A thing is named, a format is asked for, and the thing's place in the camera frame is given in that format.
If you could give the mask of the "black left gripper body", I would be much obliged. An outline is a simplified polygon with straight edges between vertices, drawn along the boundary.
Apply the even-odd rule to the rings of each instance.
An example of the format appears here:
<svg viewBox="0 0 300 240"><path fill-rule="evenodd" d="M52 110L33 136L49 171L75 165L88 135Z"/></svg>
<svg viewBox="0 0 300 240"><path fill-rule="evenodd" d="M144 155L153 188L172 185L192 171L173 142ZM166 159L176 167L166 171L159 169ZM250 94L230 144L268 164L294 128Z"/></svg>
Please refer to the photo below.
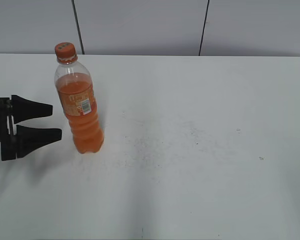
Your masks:
<svg viewBox="0 0 300 240"><path fill-rule="evenodd" d="M17 138L14 134L12 104L9 97L0 97L0 154L2 161L17 158Z"/></svg>

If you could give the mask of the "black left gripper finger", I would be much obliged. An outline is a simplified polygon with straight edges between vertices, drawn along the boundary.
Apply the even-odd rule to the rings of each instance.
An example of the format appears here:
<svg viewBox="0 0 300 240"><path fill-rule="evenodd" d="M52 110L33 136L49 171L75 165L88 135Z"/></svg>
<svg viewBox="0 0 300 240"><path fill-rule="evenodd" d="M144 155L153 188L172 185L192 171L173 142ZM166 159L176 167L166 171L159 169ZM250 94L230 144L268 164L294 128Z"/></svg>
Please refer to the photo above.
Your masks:
<svg viewBox="0 0 300 240"><path fill-rule="evenodd" d="M62 139L60 128L32 128L16 126L16 157L25 157L31 152Z"/></svg>
<svg viewBox="0 0 300 240"><path fill-rule="evenodd" d="M14 124L36 118L49 117L53 114L53 106L41 102L31 101L18 95L10 99Z"/></svg>

